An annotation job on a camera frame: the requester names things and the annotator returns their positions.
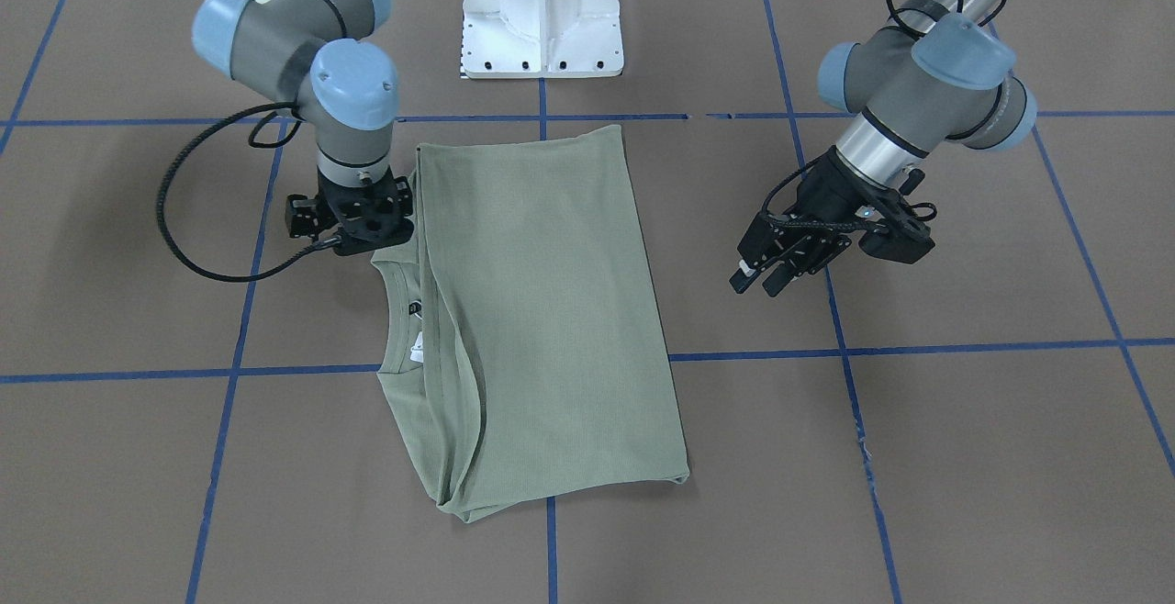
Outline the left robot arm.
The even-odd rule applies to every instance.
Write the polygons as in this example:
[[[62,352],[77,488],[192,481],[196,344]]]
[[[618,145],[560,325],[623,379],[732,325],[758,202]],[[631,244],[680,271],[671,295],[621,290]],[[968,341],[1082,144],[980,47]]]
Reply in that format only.
[[[934,248],[936,209],[914,204],[924,161],[939,145],[1007,150],[1032,130],[1039,106],[1014,76],[1015,53],[987,24],[1007,0],[886,0],[889,18],[866,42],[822,58],[822,102],[852,120],[834,145],[788,174],[783,212],[768,193],[738,244],[736,293],[768,296],[814,276],[857,244],[870,257],[912,264]]]

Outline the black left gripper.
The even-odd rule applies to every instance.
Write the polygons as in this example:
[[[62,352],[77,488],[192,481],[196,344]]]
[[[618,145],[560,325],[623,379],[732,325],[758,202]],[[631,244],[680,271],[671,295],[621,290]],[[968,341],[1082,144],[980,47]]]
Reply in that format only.
[[[759,282],[777,297],[790,282],[814,276],[853,244],[870,257],[913,264],[935,243],[936,207],[908,203],[926,174],[916,168],[899,187],[873,184],[850,169],[834,148],[773,187],[739,241],[740,261],[728,283],[746,293]]]

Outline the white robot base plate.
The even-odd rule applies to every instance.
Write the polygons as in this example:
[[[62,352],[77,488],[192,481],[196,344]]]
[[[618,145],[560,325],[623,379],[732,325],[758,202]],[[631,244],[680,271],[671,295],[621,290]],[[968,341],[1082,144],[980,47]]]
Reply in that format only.
[[[466,80],[620,76],[620,0],[463,0]]]

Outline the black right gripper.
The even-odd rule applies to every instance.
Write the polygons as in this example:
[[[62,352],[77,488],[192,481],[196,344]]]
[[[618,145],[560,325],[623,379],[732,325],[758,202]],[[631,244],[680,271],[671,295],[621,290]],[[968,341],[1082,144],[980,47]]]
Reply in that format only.
[[[340,256],[398,247],[414,236],[414,196],[408,177],[387,177],[357,187],[318,174],[318,194],[286,196],[286,231],[313,239],[314,250]]]

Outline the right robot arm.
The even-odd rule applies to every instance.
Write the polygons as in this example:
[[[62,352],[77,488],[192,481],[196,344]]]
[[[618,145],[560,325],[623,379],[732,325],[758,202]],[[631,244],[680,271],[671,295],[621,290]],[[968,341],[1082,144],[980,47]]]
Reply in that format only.
[[[368,40],[392,0],[202,1],[197,55],[315,129],[318,194],[290,197],[291,235],[336,228],[328,244],[340,255],[410,240],[411,194],[389,165],[397,71]]]

